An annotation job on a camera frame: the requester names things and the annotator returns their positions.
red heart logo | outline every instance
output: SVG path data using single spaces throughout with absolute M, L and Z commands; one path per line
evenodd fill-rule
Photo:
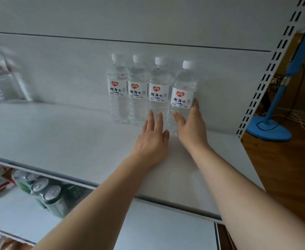
M 177 96 L 182 97 L 182 96 L 184 96 L 184 95 L 185 95 L 184 92 L 179 92 L 179 91 L 177 91 Z

person's right hand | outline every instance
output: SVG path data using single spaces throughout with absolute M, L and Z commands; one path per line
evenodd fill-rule
M 200 113 L 199 102 L 195 98 L 186 122 L 184 116 L 174 112 L 173 117 L 178 125 L 178 136 L 184 147 L 191 153 L 195 149 L 209 147 L 206 125 Z

wooden floor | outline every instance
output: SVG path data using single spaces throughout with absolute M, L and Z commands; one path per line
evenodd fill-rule
M 267 193 L 305 221 L 305 130 L 291 120 L 283 126 L 292 132 L 289 142 L 264 141 L 245 133 L 243 145 Z

large water bottle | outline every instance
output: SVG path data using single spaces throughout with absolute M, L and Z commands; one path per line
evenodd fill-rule
M 175 78 L 168 116 L 168 129 L 171 134 L 177 134 L 177 123 L 172 113 L 177 111 L 187 120 L 191 110 L 198 82 L 194 69 L 193 61 L 184 61 L 182 72 Z
M 24 100 L 19 96 L 20 88 L 11 71 L 5 63 L 0 63 L 0 101 L 2 102 L 20 102 Z
M 166 126 L 172 76 L 168 70 L 165 57 L 156 57 L 155 64 L 156 67 L 151 72 L 149 83 L 149 110 L 153 111 L 155 120 L 157 114 L 162 112 L 163 122 Z
M 113 65 L 108 70 L 108 90 L 111 115 L 115 122 L 126 124 L 129 121 L 128 69 L 123 54 L 112 54 Z
M 148 115 L 148 82 L 150 74 L 140 55 L 133 55 L 134 66 L 130 69 L 128 92 L 130 98 L 130 123 L 143 126 Z

